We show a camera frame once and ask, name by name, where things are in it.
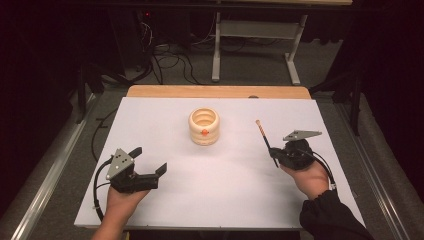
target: hand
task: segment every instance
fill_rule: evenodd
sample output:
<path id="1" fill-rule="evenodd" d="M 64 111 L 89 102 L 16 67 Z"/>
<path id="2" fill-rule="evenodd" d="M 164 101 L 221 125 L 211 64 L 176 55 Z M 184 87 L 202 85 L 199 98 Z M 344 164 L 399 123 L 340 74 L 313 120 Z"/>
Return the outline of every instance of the hand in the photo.
<path id="1" fill-rule="evenodd" d="M 109 187 L 107 195 L 106 213 L 103 221 L 92 239 L 119 239 L 125 224 L 133 215 L 138 203 L 149 193 L 141 191 L 135 193 L 120 193 Z"/>
<path id="2" fill-rule="evenodd" d="M 293 177 L 301 192 L 313 200 L 329 190 L 329 180 L 325 169 L 316 161 L 302 170 L 293 170 L 280 164 L 280 168 Z"/>

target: table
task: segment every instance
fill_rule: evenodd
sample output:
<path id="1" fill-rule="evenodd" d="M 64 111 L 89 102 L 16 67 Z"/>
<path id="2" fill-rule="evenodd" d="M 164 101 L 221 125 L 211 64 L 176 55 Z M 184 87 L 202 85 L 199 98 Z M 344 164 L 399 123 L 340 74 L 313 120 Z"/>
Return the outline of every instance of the table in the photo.
<path id="1" fill-rule="evenodd" d="M 279 4 L 303 4 L 303 5 L 351 5 L 352 0 L 217 0 L 221 2 L 256 2 L 256 3 L 279 3 Z M 219 82 L 221 52 L 221 36 L 233 37 L 255 37 L 292 40 L 292 48 L 289 53 L 284 54 L 284 59 L 289 70 L 293 85 L 300 85 L 296 66 L 293 62 L 303 29 L 305 28 L 308 15 L 302 15 L 299 22 L 259 22 L 240 20 L 221 20 L 221 13 L 216 13 L 215 24 L 215 51 L 212 63 L 212 81 Z"/>
<path id="2" fill-rule="evenodd" d="M 249 99 L 252 95 L 259 98 Z M 213 106 L 222 123 L 220 139 L 207 147 L 191 142 L 187 122 L 190 111 L 204 105 Z M 301 229 L 298 215 L 305 196 L 275 167 L 256 119 L 276 147 L 283 147 L 282 137 L 294 128 L 322 131 L 308 141 L 330 165 L 341 201 L 363 222 L 316 102 L 305 88 L 134 86 L 121 102 L 97 167 L 118 147 L 129 152 L 141 146 L 143 154 L 135 159 L 139 174 L 152 173 L 165 162 L 168 172 L 159 180 L 159 189 L 143 199 L 127 228 Z M 105 181 L 106 172 L 98 184 Z M 76 226 L 100 224 L 92 208 L 92 182 Z M 107 187 L 98 191 L 102 209 L 106 192 Z"/>

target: desk leg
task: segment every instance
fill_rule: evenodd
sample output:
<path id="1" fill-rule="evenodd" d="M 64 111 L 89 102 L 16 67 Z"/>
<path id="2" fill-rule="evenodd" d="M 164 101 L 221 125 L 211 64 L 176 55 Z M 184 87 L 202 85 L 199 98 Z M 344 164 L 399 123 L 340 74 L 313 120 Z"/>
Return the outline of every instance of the desk leg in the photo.
<path id="1" fill-rule="evenodd" d="M 215 51 L 213 54 L 213 65 L 212 65 L 212 82 L 219 82 L 219 72 L 221 68 L 221 52 L 220 52 L 220 41 L 221 41 L 221 13 L 216 13 L 216 24 L 215 24 Z"/>
<path id="2" fill-rule="evenodd" d="M 292 80 L 293 85 L 300 85 L 299 76 L 297 75 L 296 67 L 294 66 L 294 55 L 296 54 L 297 48 L 299 47 L 300 38 L 303 34 L 303 29 L 305 29 L 306 19 L 308 18 L 308 15 L 302 15 L 299 23 L 299 27 L 296 31 L 296 36 L 293 40 L 293 47 L 292 51 L 290 53 L 285 54 L 285 60 L 287 63 L 287 68 L 289 70 L 290 78 Z"/>

